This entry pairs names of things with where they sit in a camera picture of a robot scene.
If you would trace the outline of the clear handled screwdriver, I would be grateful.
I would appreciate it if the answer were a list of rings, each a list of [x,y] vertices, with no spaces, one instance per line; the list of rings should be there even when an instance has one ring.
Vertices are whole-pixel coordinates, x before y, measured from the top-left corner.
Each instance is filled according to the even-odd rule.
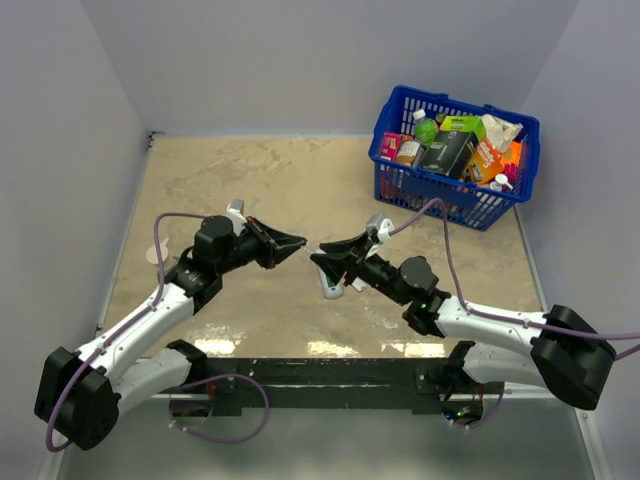
[[[323,252],[322,250],[320,250],[320,249],[312,250],[312,249],[307,248],[307,247],[302,247],[302,250],[303,250],[304,252],[306,252],[307,254],[309,254],[309,255],[324,253],[324,252]]]

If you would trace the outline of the white remote control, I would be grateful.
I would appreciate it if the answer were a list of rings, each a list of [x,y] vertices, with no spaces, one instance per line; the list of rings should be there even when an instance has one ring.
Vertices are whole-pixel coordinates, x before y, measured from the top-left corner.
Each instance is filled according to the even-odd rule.
[[[326,299],[335,300],[344,295],[344,289],[341,284],[333,282],[320,267],[318,267],[317,270],[324,297]]]

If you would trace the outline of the white battery cover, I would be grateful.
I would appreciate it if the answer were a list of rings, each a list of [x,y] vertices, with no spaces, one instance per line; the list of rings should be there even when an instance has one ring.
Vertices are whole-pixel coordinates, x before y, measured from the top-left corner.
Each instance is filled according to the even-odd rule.
[[[361,281],[360,279],[355,279],[352,282],[352,287],[358,291],[358,292],[362,292],[366,289],[367,285],[365,282]]]

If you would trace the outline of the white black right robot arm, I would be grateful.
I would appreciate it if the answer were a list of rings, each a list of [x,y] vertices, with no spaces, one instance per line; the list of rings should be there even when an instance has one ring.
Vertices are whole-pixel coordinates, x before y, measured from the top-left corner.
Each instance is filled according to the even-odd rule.
[[[403,318],[424,336],[458,344],[432,380],[459,393],[477,384],[518,383],[547,389],[557,399],[594,410],[616,358],[614,348],[572,309],[513,312],[477,306],[438,289],[423,256],[394,266],[374,251],[370,235],[324,243],[312,262],[333,282],[361,280],[405,306]]]

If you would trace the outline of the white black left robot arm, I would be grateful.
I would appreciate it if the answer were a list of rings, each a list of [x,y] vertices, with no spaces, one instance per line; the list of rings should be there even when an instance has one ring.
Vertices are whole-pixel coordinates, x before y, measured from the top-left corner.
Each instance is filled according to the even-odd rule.
[[[58,453],[101,443],[118,418],[167,389],[213,389],[204,352],[184,340],[156,357],[140,356],[198,313],[222,289],[225,274],[251,262],[273,269],[307,241],[240,214],[201,216],[200,228],[176,265],[161,269],[158,286],[107,332],[74,351],[60,347],[45,360],[34,412],[47,424],[45,444]]]

